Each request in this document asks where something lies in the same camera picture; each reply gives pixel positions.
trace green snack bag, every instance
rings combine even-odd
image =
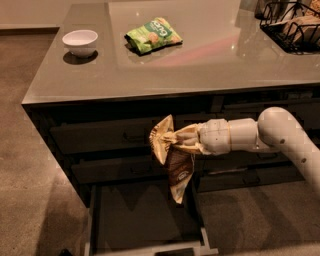
[[[155,18],[143,26],[129,31],[125,38],[140,55],[167,45],[182,43],[182,38],[164,18]]]

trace drawer handle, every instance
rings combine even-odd
[[[147,170],[143,170],[143,169],[133,169],[132,167],[130,168],[130,172],[132,174],[135,174],[135,175],[142,175],[142,174],[146,174],[146,173],[149,173],[152,171],[152,168],[151,166],[149,166],[149,168]]]
[[[271,160],[271,159],[277,158],[278,154],[277,153],[271,153],[271,154],[258,153],[257,156],[260,160]]]
[[[219,170],[219,171],[207,171],[206,175],[208,176],[214,176],[218,174],[226,174],[226,173],[239,173],[239,172],[245,172],[247,171],[247,167],[238,167],[234,169],[227,169],[227,170]]]
[[[122,134],[122,137],[123,137],[126,141],[132,142],[132,143],[134,143],[134,142],[141,142],[141,141],[144,141],[144,140],[145,140],[145,136],[144,136],[144,135],[140,135],[140,136],[138,136],[138,135],[136,135],[136,136],[129,136],[126,132],[124,132],[124,133]]]

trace open drawer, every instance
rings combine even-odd
[[[192,189],[183,206],[168,193],[164,179],[94,186],[85,255],[217,254],[209,248]]]

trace kitchen island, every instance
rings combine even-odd
[[[240,0],[200,2],[73,5],[22,102],[83,202],[100,209],[100,214],[92,214],[97,234],[90,247],[93,254],[112,255],[123,248],[140,248],[134,255],[150,253],[144,247],[153,248],[154,253],[188,248],[197,255],[213,253],[193,200],[195,191],[300,178],[290,167],[285,179],[264,182],[261,170],[274,174],[271,166],[288,162],[280,154],[200,157],[184,207],[177,208],[168,199],[166,173],[151,155],[148,142],[152,127],[168,114],[174,116],[178,129],[210,118],[256,119],[264,108],[276,105],[294,113],[310,136],[316,138],[320,129],[319,55],[283,52],[260,30],[253,13],[239,8]],[[154,17],[166,18],[183,44],[137,56],[126,47],[124,35]],[[62,43],[66,33],[77,29],[99,35],[96,52],[88,59],[72,56]],[[246,165],[255,165],[255,170],[248,167],[240,179],[212,175]],[[148,215],[142,210],[146,208],[153,211]],[[124,245],[129,237],[123,230],[144,227],[147,231],[149,225],[148,234],[154,233],[154,222],[145,223],[150,216],[166,216],[168,227],[158,236],[136,235]],[[129,219],[137,217],[141,222],[133,225]],[[199,223],[201,234],[197,233]],[[122,225],[119,237],[110,233]],[[179,246],[170,247],[169,241]]]

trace floor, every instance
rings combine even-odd
[[[0,36],[0,255],[82,255],[87,209],[21,101],[53,34]],[[221,255],[320,255],[320,199],[304,181],[199,195]]]

